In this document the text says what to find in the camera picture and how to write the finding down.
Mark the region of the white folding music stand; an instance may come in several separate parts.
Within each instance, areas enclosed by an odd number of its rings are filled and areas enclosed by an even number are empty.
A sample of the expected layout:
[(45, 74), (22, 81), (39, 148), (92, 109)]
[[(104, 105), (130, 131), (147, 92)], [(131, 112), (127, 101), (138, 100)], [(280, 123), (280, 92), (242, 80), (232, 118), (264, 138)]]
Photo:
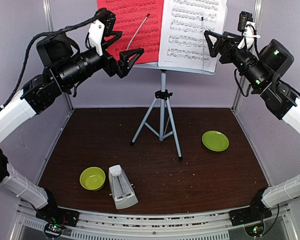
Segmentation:
[[(143, 127), (147, 127), (149, 130), (151, 130), (160, 141), (165, 140), (169, 136), (173, 136), (175, 147), (177, 151), (177, 157), (179, 161), (182, 161), (182, 151), (179, 143), (179, 138), (177, 134), (177, 129), (175, 125), (174, 115), (172, 111), (171, 101), (170, 98), (173, 95), (172, 92), (167, 90), (167, 72), (168, 71), (177, 71), (177, 72), (188, 72), (188, 73), (197, 73), (197, 74), (207, 74), (212, 75), (211, 73), (202, 73), (198, 70), (191, 70), (188, 68), (160, 68), (158, 66), (157, 61), (157, 67), (158, 70), (160, 70), (160, 89), (157, 90), (154, 93), (154, 99), (148, 108), (146, 114), (144, 115), (135, 135), (133, 136), (130, 145), (133, 146), (135, 142), (137, 141), (137, 138), (139, 134), (141, 133), (141, 130)], [(150, 116), (150, 113), (152, 112), (153, 108), (155, 107), (155, 104), (159, 103), (159, 130), (155, 130), (147, 121)]]

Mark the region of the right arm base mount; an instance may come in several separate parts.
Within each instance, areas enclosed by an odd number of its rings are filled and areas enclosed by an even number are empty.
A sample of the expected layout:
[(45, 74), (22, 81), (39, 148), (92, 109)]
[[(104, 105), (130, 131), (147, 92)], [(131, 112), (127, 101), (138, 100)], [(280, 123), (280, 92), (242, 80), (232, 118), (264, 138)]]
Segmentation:
[(232, 226), (249, 224), (272, 216), (270, 208), (262, 203), (265, 190), (265, 187), (258, 190), (248, 207), (231, 210), (228, 213)]

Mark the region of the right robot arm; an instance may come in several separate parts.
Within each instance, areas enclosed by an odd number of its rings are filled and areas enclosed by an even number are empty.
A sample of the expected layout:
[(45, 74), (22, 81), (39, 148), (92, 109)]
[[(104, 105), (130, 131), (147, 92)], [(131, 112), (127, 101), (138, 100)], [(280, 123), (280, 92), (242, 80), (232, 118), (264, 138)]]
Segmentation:
[[(267, 109), (279, 120), (284, 121), (300, 135), (300, 93), (281, 80), (294, 62), (293, 55), (276, 39), (272, 39), (257, 56), (250, 52), (245, 37), (252, 38), (257, 46), (257, 35), (236, 35), (230, 32), (219, 34), (210, 30), (204, 32), (209, 55), (220, 54), (221, 64), (234, 64), (241, 76), (252, 87), (251, 94), (260, 95)], [(261, 189), (246, 210), (249, 220), (258, 220), (265, 212), (282, 202), (300, 197), (300, 174), (278, 185)]]

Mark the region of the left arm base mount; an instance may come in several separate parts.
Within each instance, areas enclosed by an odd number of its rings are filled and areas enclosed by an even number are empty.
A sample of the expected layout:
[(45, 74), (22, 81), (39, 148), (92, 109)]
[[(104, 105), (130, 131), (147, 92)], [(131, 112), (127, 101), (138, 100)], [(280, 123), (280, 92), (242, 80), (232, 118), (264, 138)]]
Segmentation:
[(76, 227), (80, 213), (76, 210), (60, 208), (55, 202), (48, 202), (42, 208), (35, 208), (36, 217), (50, 224)]

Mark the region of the red sheet music page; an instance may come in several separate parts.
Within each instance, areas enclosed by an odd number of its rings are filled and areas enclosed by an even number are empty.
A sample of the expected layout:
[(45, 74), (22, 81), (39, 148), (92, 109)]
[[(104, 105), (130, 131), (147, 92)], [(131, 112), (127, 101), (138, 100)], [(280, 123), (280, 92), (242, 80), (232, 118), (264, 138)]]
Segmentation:
[(98, 0), (97, 7), (114, 13), (113, 30), (122, 32), (122, 37), (107, 49), (115, 59), (120, 58), (120, 52), (143, 48), (137, 64), (159, 60), (163, 0)]

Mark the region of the white sheet music page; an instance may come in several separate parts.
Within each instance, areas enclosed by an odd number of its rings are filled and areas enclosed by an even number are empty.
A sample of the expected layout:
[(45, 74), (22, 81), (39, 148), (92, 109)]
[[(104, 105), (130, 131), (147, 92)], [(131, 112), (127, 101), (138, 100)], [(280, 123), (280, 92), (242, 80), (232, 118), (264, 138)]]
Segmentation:
[(227, 11), (225, 0), (165, 0), (158, 66), (214, 74), (217, 60), (204, 32), (222, 33)]

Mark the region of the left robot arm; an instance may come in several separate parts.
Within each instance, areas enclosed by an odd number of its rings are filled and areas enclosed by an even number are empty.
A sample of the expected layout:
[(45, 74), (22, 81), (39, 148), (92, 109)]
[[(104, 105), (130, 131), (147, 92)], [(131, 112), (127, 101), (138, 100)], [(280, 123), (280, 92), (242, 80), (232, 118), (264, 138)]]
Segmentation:
[[(0, 111), (0, 144), (20, 125), (41, 114), (62, 93), (77, 95), (77, 89), (95, 72), (104, 70), (110, 77), (124, 78), (144, 53), (143, 48), (122, 51), (119, 60), (107, 52), (122, 32), (112, 31), (110, 40), (102, 39), (100, 49), (89, 47), (79, 51), (78, 44), (65, 33), (52, 34), (36, 44), (44, 65), (42, 74), (29, 80)], [(29, 202), (51, 222), (62, 218), (53, 194), (28, 181), (8, 162), (0, 148), (0, 186)]]

